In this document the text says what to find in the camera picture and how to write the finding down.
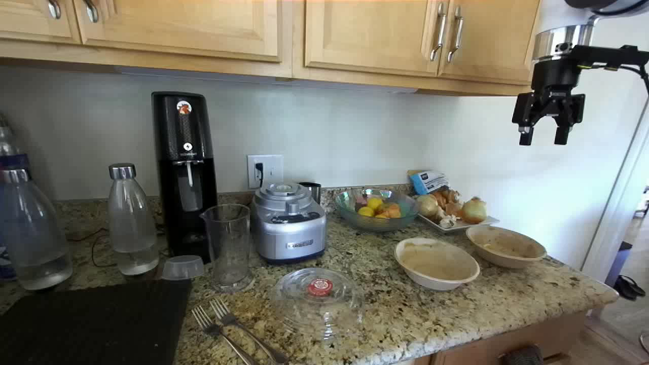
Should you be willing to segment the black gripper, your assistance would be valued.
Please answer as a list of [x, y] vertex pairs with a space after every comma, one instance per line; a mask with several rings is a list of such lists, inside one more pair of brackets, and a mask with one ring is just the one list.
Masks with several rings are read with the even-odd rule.
[[580, 70], [566, 60], [539, 61], [533, 67], [531, 89], [519, 94], [513, 122], [519, 125], [519, 146], [531, 146], [536, 125], [553, 115], [556, 119], [554, 145], [566, 146], [573, 125], [582, 122], [584, 94], [574, 94]]

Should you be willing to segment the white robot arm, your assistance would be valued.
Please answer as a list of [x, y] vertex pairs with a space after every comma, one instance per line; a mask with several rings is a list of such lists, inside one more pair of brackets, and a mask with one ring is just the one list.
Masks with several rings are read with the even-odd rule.
[[543, 0], [533, 40], [531, 89], [516, 99], [512, 122], [519, 145], [529, 146], [539, 119], [556, 122], [554, 142], [569, 145], [570, 130], [582, 122], [584, 94], [576, 94], [586, 70], [632, 72], [649, 89], [649, 54], [636, 45], [597, 46], [592, 30], [599, 18], [637, 17], [649, 10], [649, 0]]

